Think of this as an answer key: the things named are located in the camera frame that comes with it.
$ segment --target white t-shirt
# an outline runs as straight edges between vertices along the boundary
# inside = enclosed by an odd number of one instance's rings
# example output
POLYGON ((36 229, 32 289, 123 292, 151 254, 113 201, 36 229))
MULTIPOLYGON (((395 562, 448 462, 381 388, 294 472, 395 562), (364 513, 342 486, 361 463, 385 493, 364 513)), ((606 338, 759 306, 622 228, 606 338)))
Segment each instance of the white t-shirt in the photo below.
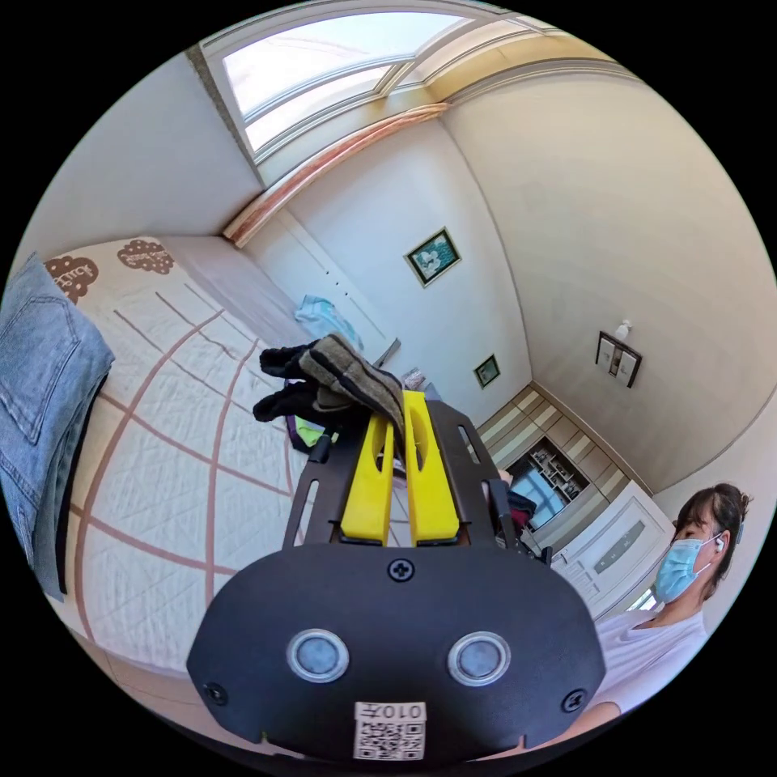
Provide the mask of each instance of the white t-shirt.
POLYGON ((605 679, 589 706, 613 702, 621 714, 670 683, 707 640, 701 613, 671 626, 635 629, 656 611, 632 610, 597 623, 605 679))

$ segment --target dark hair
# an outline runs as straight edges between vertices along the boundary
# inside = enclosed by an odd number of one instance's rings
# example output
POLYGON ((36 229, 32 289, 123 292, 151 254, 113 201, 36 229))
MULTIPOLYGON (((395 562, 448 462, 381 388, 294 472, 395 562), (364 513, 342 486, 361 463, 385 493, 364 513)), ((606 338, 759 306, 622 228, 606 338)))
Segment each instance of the dark hair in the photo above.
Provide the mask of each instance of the dark hair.
POLYGON ((718 583, 726 576, 726 572, 731 566, 734 546, 737 544, 737 538, 741 526, 745 522, 750 502, 751 498, 747 494, 743 494, 736 486, 732 486, 730 483, 718 483, 712 488, 702 488, 697 491, 682 506, 680 514, 677 516, 675 537, 691 524, 699 527, 704 526, 708 507, 709 513, 715 521, 713 534, 720 534, 726 529, 731 534, 725 555, 704 589, 704 601, 707 601, 715 593, 718 583))

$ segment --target denim jeans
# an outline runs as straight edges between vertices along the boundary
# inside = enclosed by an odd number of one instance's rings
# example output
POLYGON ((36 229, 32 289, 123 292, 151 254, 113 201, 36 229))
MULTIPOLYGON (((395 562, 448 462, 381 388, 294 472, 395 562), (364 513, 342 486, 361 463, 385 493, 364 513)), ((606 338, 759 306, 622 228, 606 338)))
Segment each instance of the denim jeans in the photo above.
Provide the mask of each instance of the denim jeans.
POLYGON ((28 564, 60 601, 62 498, 91 401, 112 363, 99 330, 33 253, 0 304, 0 486, 28 564))

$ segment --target framed picture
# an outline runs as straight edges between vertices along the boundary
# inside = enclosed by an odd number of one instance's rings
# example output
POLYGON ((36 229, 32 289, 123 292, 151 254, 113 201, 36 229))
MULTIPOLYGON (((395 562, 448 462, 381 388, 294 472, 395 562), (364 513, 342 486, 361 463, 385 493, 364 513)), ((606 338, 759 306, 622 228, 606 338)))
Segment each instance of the framed picture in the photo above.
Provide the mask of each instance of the framed picture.
POLYGON ((484 389, 489 383, 499 377, 499 365, 496 363, 496 357, 491 355, 480 367, 475 369, 475 375, 478 378, 480 388, 484 389))
POLYGON ((405 259, 423 287, 461 261, 447 229, 441 229, 429 240, 424 240, 414 251, 406 254, 405 259))

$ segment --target light switch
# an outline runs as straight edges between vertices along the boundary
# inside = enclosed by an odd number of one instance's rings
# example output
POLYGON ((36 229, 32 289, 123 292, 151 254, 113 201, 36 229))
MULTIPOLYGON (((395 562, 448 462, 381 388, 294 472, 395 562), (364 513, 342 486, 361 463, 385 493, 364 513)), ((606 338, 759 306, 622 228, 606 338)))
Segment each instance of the light switch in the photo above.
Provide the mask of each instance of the light switch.
POLYGON ((621 363, 618 365, 618 380, 621 383, 628 384, 631 380, 631 376, 634 374, 634 368, 637 366, 637 360, 631 355, 623 351, 621 356, 621 363))
POLYGON ((597 361, 597 364, 605 372, 609 372, 609 367, 613 363, 614 354, 615 344, 602 338, 599 341, 599 361, 597 361))

